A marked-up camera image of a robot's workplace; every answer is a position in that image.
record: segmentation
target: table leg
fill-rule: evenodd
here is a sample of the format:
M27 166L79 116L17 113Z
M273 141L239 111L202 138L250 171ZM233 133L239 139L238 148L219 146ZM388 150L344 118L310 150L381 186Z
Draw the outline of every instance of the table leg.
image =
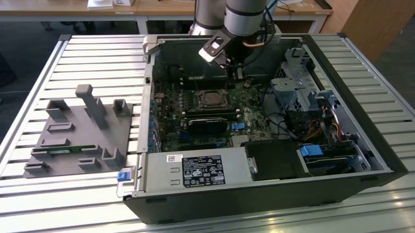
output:
M149 34L147 21L149 21L147 16L138 16L137 17L137 22L138 22L141 34Z
M328 19L328 15L317 16L317 19L316 19L316 21L311 24L309 33L321 33L321 30L322 30L322 27L325 25L326 19Z
M50 21L42 21L41 23L47 31L53 30Z

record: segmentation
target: blue tab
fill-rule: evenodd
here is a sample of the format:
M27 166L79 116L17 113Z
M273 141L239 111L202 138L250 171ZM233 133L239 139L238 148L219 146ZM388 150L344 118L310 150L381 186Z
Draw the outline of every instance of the blue tab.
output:
M122 182L122 181L130 181L130 180L131 180L131 172L130 172L130 171L121 171L121 172L118 173L117 180L118 180L119 182Z
M245 127L246 127L246 123L242 122L242 123L238 124L238 129L239 130L243 129Z
M303 156L322 156L324 151L320 145L306 145L301 148Z

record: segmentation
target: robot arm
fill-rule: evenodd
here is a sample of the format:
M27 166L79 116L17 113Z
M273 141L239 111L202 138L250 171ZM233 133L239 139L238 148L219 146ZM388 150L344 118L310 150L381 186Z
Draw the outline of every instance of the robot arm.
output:
M269 0L198 0L191 33L214 34L199 51L210 64L215 62L222 68L238 68L251 55L253 48L266 44L265 40L261 43L257 41L267 2Z

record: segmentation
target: motherboard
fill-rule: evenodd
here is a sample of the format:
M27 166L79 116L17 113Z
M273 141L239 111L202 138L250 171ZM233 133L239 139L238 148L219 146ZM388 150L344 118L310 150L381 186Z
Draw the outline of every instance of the motherboard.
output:
M273 138L261 84L213 87L197 80L157 85L165 152L239 147Z

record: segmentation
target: white sticker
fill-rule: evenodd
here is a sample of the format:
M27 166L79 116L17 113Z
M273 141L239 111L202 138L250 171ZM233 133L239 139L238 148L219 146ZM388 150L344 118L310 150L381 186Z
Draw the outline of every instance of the white sticker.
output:
M182 162L182 159L183 159L183 155L182 154L170 154L167 156L167 162L171 163L171 162Z
M115 13L118 15L133 15L135 12L133 12L133 11L117 11Z

